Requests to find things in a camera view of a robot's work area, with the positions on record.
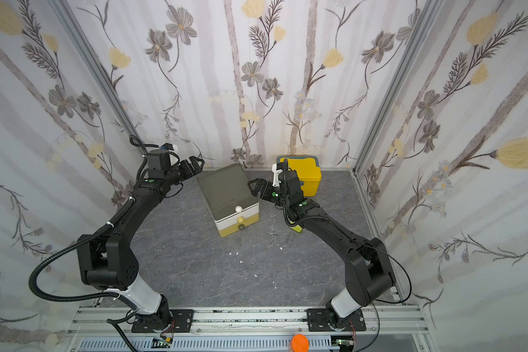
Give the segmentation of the three-drawer cabinet olive white yellow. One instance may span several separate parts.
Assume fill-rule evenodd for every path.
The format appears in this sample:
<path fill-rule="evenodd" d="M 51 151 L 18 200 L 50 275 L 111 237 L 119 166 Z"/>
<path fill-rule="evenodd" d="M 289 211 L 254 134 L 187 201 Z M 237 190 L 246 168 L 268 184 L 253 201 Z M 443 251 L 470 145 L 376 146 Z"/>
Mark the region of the three-drawer cabinet olive white yellow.
<path fill-rule="evenodd" d="M 198 177 L 205 203 L 222 238 L 245 230 L 260 220 L 259 201 L 252 195 L 249 181 L 248 174 L 239 164 Z M 243 208 L 240 214 L 236 213 L 236 206 Z M 242 224 L 237 222 L 240 216 L 244 218 Z"/>

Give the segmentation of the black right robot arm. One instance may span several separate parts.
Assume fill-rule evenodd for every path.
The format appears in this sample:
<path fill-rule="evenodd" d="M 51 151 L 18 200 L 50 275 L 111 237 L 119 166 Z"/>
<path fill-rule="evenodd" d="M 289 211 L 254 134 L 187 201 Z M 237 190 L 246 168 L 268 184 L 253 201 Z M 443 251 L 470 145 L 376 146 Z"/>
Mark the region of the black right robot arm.
<path fill-rule="evenodd" d="M 383 242 L 353 233 L 304 196 L 296 171 L 284 168 L 274 173 L 272 182 L 257 178 L 247 186 L 252 195 L 279 207 L 287 226 L 318 236 L 344 262 L 345 286 L 326 304 L 326 320 L 332 328 L 340 329 L 351 315 L 395 285 L 391 257 Z"/>

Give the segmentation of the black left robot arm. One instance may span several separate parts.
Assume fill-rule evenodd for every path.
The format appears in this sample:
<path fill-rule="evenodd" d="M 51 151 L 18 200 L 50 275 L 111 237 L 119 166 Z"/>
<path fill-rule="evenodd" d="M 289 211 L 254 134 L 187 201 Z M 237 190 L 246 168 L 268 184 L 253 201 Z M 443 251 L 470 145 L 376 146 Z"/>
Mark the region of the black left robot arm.
<path fill-rule="evenodd" d="M 139 261 L 131 242 L 146 219 L 173 186 L 198 175 L 205 161 L 196 156 L 183 160 L 166 147 L 146 152 L 131 196 L 97 237 L 83 235 L 88 243 L 77 249 L 82 282 L 103 293 L 114 293 L 135 313 L 138 324 L 162 331 L 172 324 L 167 299 L 155 292 L 139 274 Z"/>

